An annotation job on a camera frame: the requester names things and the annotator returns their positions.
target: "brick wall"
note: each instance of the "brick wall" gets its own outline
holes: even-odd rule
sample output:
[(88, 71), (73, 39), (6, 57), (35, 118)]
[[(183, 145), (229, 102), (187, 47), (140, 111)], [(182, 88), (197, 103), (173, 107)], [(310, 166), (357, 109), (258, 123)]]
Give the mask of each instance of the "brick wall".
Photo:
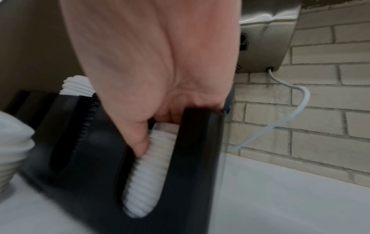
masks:
[[(294, 121), (235, 154), (370, 187), (370, 1), (303, 10), (275, 75), (311, 91)], [(266, 73), (235, 75), (230, 144), (288, 115), (301, 93)]]

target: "white brick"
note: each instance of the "white brick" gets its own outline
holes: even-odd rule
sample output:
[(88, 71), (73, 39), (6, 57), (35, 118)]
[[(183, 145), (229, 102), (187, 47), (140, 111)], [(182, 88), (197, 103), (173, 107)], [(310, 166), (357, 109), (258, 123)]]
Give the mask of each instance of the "white brick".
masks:
[(253, 160), (264, 162), (264, 163), (269, 163), (272, 158), (271, 155), (260, 153), (260, 152), (255, 152), (251, 150), (241, 150), (240, 157), (249, 158), (249, 159), (253, 159)]
[(331, 30), (329, 27), (325, 27), (295, 31), (291, 45), (311, 45), (331, 42)]
[(339, 8), (300, 16), (297, 28), (314, 28), (370, 21), (370, 5)]
[[(230, 144), (240, 144), (260, 130), (262, 130), (262, 127), (233, 123), (231, 124)], [(288, 138), (288, 131), (272, 130), (250, 142), (245, 147), (287, 155)]]
[(282, 157), (272, 157), (271, 164), (349, 182), (348, 172)]
[[(337, 84), (334, 65), (283, 66), (274, 75), (291, 84)], [(252, 73), (251, 82), (275, 83), (268, 73)]]
[[(311, 93), (308, 106), (370, 110), (370, 88), (363, 87), (307, 87)], [(293, 90), (293, 105), (302, 100), (302, 93)]]
[(355, 174), (355, 184), (370, 187), (370, 175)]
[(343, 84), (370, 85), (370, 64), (341, 65)]
[(246, 84), (248, 82), (248, 73), (235, 74), (234, 83), (235, 84)]
[(244, 114), (244, 105), (243, 103), (235, 103), (234, 104), (234, 111), (232, 114), (232, 120), (234, 121), (243, 121), (243, 114)]
[(370, 62), (370, 43), (312, 45), (292, 49), (293, 64)]
[(369, 0), (361, 0), (361, 1), (355, 0), (355, 1), (351, 1), (351, 2), (348, 1), (348, 2), (345, 2), (345, 3), (342, 3), (342, 4), (332, 5), (331, 8), (335, 9), (335, 8), (342, 8), (342, 7), (352, 7), (352, 6), (367, 4), (369, 2), (370, 2)]
[(311, 13), (311, 12), (318, 12), (318, 11), (322, 11), (322, 10), (328, 10), (330, 6), (324, 6), (324, 7), (312, 7), (312, 8), (309, 8), (309, 9), (302, 9), (301, 10), (301, 14), (305, 14), (305, 13)]
[[(245, 122), (269, 125), (292, 113), (296, 107), (247, 104)], [(305, 109), (296, 119), (282, 127), (343, 134), (339, 111)]]
[(336, 42), (370, 40), (370, 23), (335, 26)]
[(293, 157), (361, 172), (370, 172), (369, 149), (369, 142), (293, 133)]
[(291, 61), (291, 57), (290, 57), (290, 51), (291, 49), (288, 49), (288, 52), (286, 53), (285, 57), (284, 57), (284, 60), (283, 62), (281, 63), (282, 65), (288, 65), (290, 64), (290, 61)]
[(255, 103), (289, 104), (289, 88), (280, 85), (235, 85), (235, 100)]
[(347, 112), (346, 117), (350, 136), (370, 139), (370, 113)]

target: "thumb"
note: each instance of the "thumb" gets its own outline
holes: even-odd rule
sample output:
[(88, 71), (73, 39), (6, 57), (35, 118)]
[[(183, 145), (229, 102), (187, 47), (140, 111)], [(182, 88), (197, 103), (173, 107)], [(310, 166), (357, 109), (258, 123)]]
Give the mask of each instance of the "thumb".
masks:
[(125, 142), (137, 157), (145, 154), (149, 146), (148, 122), (115, 121)]

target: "human hand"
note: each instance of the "human hand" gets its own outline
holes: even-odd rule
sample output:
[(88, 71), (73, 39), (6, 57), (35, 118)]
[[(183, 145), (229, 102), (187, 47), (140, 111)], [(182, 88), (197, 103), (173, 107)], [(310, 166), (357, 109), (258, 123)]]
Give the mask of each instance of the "human hand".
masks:
[(179, 124), (187, 107), (222, 109), (239, 53), (240, 0), (61, 0), (103, 107), (136, 156), (147, 120)]

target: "gray cord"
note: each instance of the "gray cord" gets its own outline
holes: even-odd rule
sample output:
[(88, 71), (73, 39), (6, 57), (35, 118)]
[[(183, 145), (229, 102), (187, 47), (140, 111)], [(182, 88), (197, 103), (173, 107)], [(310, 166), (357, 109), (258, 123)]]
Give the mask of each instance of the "gray cord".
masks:
[(282, 118), (278, 121), (276, 121), (275, 123), (273, 124), (270, 124), (266, 127), (264, 127), (260, 132), (258, 132), (257, 134), (255, 134), (254, 136), (246, 139), (245, 141), (243, 141), (242, 143), (240, 143), (239, 145), (236, 145), (236, 146), (230, 146), (228, 148), (228, 151), (234, 151), (234, 150), (237, 150), (239, 149), (240, 147), (248, 144), (249, 142), (251, 142), (252, 140), (256, 139), (257, 137), (260, 137), (262, 136), (263, 134), (271, 131), (273, 128), (275, 127), (278, 127), (278, 126), (281, 126), (282, 124), (286, 123), (287, 121), (289, 120), (292, 120), (294, 119), (297, 115), (299, 115), (303, 109), (307, 106), (307, 103), (309, 101), (309, 97), (310, 97), (310, 94), (309, 94), (309, 91), (307, 88), (305, 87), (302, 87), (302, 86), (298, 86), (298, 85), (293, 85), (293, 84), (289, 84), (287, 82), (284, 82), (282, 80), (279, 80), (278, 78), (276, 78), (273, 74), (272, 74), (272, 71), (271, 69), (268, 70), (268, 73), (270, 75), (270, 78), (273, 79), (274, 81), (276, 81), (277, 83), (281, 84), (281, 85), (284, 85), (288, 88), (291, 88), (291, 89), (296, 89), (296, 90), (299, 90), (303, 93), (303, 99), (301, 101), (301, 103), (298, 105), (298, 107), (292, 112), (290, 113), (287, 117), (285, 118)]

